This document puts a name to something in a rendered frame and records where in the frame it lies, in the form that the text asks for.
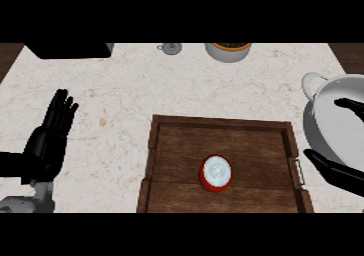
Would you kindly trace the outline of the black appliance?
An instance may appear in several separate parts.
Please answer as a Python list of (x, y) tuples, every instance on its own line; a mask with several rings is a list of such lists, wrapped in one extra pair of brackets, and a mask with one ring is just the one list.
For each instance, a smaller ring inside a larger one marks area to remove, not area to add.
[(113, 43), (26, 43), (35, 55), (47, 59), (110, 58)]

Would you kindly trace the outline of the red can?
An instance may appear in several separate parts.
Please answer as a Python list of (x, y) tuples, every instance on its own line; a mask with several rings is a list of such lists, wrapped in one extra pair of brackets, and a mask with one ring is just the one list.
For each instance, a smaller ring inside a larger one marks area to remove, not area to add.
[(233, 167), (223, 155), (209, 155), (200, 165), (199, 180), (203, 188), (214, 193), (228, 189), (233, 183)]

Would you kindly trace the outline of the small grey cup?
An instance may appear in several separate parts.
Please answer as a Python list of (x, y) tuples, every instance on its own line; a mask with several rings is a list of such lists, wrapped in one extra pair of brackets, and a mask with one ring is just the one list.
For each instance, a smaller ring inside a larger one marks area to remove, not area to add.
[(163, 43), (158, 46), (158, 49), (162, 50), (168, 55), (177, 55), (183, 51), (183, 44)]

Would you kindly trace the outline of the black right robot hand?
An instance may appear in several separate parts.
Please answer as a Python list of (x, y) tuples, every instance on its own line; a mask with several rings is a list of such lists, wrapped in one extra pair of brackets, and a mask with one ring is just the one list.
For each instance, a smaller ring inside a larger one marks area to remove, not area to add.
[[(364, 103), (350, 98), (335, 100), (335, 104), (348, 108), (364, 123)], [(329, 160), (314, 149), (304, 150), (324, 180), (338, 188), (364, 197), (364, 172)]]

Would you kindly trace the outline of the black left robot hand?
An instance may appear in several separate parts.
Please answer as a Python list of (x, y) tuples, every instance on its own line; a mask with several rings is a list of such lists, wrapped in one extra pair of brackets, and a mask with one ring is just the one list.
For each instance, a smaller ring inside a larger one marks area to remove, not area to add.
[(53, 182), (66, 156), (68, 137), (79, 104), (68, 89), (59, 89), (51, 100), (42, 125), (34, 130), (25, 151), (0, 151), (0, 177), (22, 179), (22, 184)]

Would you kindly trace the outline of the brown wooden tray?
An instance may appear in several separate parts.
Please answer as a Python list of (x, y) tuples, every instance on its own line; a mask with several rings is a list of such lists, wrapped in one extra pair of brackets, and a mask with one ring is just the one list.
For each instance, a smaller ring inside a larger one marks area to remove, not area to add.
[(311, 213), (293, 126), (156, 115), (140, 213)]

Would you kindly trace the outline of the white plant pot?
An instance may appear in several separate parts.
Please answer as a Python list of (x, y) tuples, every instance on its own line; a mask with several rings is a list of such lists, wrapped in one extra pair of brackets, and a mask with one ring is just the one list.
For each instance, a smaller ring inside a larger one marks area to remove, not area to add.
[(206, 43), (206, 51), (211, 57), (224, 63), (236, 63), (249, 55), (252, 44), (246, 43), (239, 47), (226, 47), (218, 43)]

